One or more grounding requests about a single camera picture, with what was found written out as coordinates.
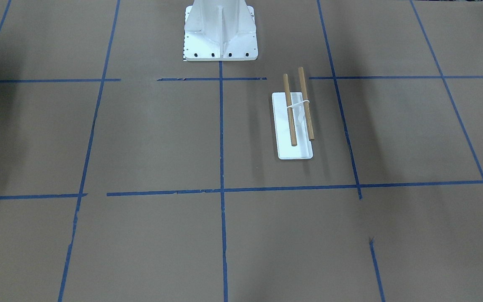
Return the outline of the white towel rack base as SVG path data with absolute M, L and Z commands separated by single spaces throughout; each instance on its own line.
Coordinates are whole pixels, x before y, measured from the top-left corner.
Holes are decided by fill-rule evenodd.
M 309 160 L 314 156 L 312 143 L 309 139 L 305 113 L 305 103 L 301 92 L 292 92 L 291 106 L 287 107 L 285 92 L 272 93 L 273 121 L 280 160 Z M 297 145 L 291 143 L 288 109 L 293 110 L 293 127 Z

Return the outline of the wooden rack rod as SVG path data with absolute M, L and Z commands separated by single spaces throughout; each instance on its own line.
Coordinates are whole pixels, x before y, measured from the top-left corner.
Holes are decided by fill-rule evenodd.
M 283 87 L 284 93 L 286 98 L 286 105 L 287 105 L 287 116 L 288 116 L 288 126 L 289 126 L 289 134 L 290 134 L 290 143 L 291 146 L 297 146 L 297 137 L 296 137 L 296 129 L 295 129 L 295 121 L 294 121 L 294 114 L 292 99 L 291 99 L 291 92 L 289 86 L 289 77 L 288 74 L 283 74 Z
M 307 126 L 307 136 L 309 138 L 309 141 L 312 142 L 316 138 L 315 138 L 315 135 L 314 135 L 314 127 L 313 127 L 313 124 L 312 124 L 310 101 L 309 101 L 308 93 L 307 93 L 306 76 L 305 76 L 305 71 L 304 71 L 303 67 L 298 67 L 298 74 L 299 74 L 300 87 L 301 87 L 301 96 L 303 98 L 303 106 L 304 106 L 305 120 L 306 120 L 306 126 Z

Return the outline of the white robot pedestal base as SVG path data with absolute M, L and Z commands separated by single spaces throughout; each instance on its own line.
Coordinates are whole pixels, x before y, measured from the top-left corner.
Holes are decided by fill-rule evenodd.
M 255 11 L 245 0 L 195 0 L 184 17 L 185 61 L 257 59 Z

